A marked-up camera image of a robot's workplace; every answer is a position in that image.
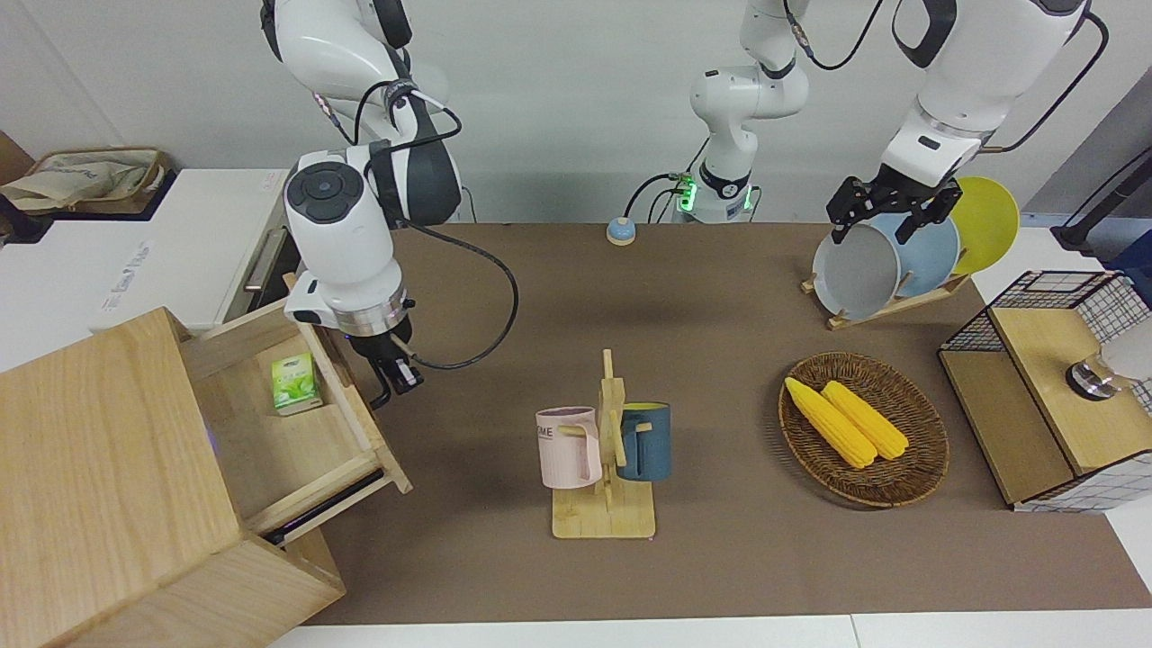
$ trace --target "mug rack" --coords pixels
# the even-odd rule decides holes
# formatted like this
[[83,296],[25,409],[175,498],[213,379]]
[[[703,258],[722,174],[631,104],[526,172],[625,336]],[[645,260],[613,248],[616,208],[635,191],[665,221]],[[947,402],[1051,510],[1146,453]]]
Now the mug rack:
[[616,476],[627,465],[620,423],[624,413],[624,379],[613,369],[612,349],[604,349],[604,378],[597,428],[604,476],[592,485],[552,491],[552,535],[559,538],[652,537],[655,504],[651,482]]

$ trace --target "plate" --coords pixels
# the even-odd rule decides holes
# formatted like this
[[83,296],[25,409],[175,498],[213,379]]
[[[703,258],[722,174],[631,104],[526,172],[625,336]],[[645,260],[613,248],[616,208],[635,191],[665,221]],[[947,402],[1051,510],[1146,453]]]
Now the plate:
[[856,225],[838,246],[828,234],[812,259],[816,296],[828,312],[865,319],[896,294],[902,276],[892,241],[866,223]]
[[789,377],[820,391],[828,380],[843,383],[884,414],[908,437],[908,450],[896,459],[877,458],[867,468],[852,468],[804,419],[787,387],[780,387],[780,427],[788,447],[808,474],[836,495],[877,508],[919,502],[948,473],[948,435],[935,407],[903,374],[879,360],[833,352],[801,361]]
[[971,274],[1008,254],[1020,232],[1020,208],[1011,193],[991,178],[961,178],[957,182],[964,194],[952,210],[952,220],[965,251],[955,272]]
[[899,297],[915,297],[940,287],[948,280],[960,258],[960,232],[950,219],[925,225],[907,243],[896,242],[896,229],[908,214],[881,213],[869,224],[884,232],[900,256],[900,271],[912,277],[896,291]]

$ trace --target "pink mug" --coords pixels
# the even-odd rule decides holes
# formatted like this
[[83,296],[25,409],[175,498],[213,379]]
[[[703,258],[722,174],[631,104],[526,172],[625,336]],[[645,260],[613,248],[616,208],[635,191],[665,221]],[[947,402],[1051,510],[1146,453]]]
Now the pink mug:
[[600,481],[600,434],[593,407],[553,407],[536,413],[540,476],[554,489],[582,488]]

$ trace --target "green indicator light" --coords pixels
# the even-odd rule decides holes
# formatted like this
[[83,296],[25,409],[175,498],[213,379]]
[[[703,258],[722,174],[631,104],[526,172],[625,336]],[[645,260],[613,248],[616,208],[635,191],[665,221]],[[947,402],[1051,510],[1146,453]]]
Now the green indicator light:
[[696,206],[696,182],[691,178],[684,180],[684,193],[680,195],[680,211],[691,212]]

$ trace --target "white countertop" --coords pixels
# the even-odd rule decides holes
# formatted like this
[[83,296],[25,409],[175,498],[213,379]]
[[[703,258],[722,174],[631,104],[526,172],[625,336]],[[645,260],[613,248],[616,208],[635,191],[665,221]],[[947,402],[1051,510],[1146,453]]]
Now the white countertop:
[[[1029,270],[1100,271],[1041,228],[1024,228],[996,265],[972,277],[985,303]],[[1134,564],[1152,582],[1152,498],[1108,513]],[[631,621],[305,626],[273,648],[1147,648],[1152,609],[1062,612],[932,612]]]
[[151,220],[60,220],[0,248],[0,371],[159,306],[191,331],[221,324],[286,173],[187,169]]

